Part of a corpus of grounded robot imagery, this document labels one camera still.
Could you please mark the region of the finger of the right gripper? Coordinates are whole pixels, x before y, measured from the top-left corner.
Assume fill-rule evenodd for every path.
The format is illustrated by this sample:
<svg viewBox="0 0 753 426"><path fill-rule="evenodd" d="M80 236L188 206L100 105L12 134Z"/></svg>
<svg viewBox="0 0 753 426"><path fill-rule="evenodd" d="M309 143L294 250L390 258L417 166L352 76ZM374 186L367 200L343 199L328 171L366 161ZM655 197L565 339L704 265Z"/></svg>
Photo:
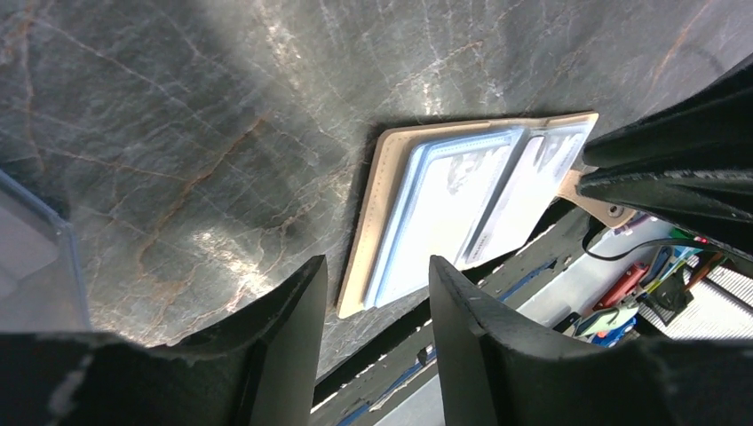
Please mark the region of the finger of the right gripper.
<svg viewBox="0 0 753 426"><path fill-rule="evenodd" d="M674 106L593 139L584 162L598 168L654 160L713 143L752 139L752 57Z"/></svg>
<svg viewBox="0 0 753 426"><path fill-rule="evenodd" d="M586 175L578 192L642 210L752 260L752 160L631 162Z"/></svg>

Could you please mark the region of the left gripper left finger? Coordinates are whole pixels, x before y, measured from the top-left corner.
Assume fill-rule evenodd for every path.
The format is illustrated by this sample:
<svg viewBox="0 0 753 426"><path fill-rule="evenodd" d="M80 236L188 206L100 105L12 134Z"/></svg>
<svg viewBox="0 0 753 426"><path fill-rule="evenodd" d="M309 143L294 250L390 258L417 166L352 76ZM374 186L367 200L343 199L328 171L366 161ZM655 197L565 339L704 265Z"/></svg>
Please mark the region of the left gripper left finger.
<svg viewBox="0 0 753 426"><path fill-rule="evenodd" d="M313 406L328 267L282 284L181 342L101 332L4 334L4 425L305 425Z"/></svg>

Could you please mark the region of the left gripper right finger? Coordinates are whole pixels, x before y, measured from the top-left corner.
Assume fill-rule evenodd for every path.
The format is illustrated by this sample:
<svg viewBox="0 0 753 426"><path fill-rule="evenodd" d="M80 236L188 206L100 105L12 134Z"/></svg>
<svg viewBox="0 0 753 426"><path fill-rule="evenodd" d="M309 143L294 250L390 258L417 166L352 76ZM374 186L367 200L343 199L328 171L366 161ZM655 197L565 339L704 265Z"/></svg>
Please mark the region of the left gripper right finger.
<svg viewBox="0 0 753 426"><path fill-rule="evenodd" d="M749 425L752 343L644 337L614 348L544 327L441 256L430 307L449 425Z"/></svg>

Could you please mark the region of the silver credit card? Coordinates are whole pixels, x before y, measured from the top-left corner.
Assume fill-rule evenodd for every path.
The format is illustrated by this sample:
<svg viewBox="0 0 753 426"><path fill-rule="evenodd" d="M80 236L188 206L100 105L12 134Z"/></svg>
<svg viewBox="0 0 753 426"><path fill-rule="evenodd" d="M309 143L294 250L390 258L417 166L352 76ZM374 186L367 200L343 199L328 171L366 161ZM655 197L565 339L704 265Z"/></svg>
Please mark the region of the silver credit card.
<svg viewBox="0 0 753 426"><path fill-rule="evenodd" d="M475 267L526 244L583 146L583 130L533 136L502 187L465 267Z"/></svg>
<svg viewBox="0 0 753 426"><path fill-rule="evenodd" d="M500 138L423 143L413 150L374 264L368 308L423 288L430 256L457 260L509 151Z"/></svg>

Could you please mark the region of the clear sleeve with credit cards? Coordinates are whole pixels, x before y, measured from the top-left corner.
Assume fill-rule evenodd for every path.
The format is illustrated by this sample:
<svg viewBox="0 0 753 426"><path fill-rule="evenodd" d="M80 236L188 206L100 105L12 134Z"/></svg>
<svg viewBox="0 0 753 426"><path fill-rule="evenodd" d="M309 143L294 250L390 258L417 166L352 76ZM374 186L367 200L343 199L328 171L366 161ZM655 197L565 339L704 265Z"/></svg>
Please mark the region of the clear sleeve with credit cards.
<svg viewBox="0 0 753 426"><path fill-rule="evenodd" d="M89 332L71 225L1 174L1 331Z"/></svg>

